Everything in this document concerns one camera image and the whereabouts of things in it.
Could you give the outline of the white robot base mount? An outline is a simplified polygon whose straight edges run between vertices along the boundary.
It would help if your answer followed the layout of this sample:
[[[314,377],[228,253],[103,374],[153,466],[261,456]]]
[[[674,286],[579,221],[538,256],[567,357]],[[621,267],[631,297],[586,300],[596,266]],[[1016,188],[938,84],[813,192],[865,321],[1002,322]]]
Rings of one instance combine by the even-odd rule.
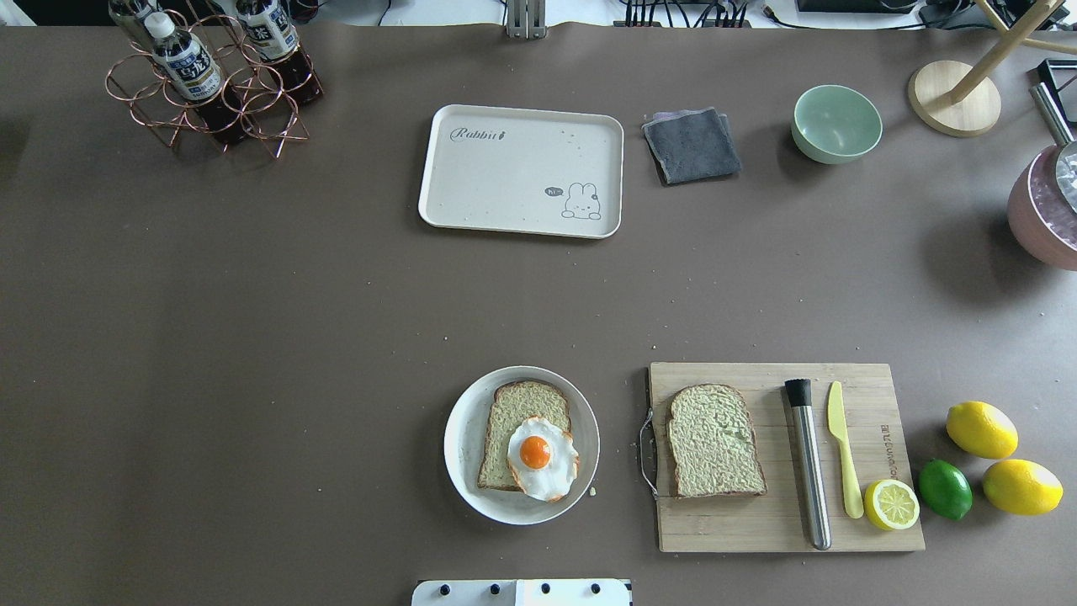
[[[411,605],[632,605],[630,580],[617,578],[426,580]]]

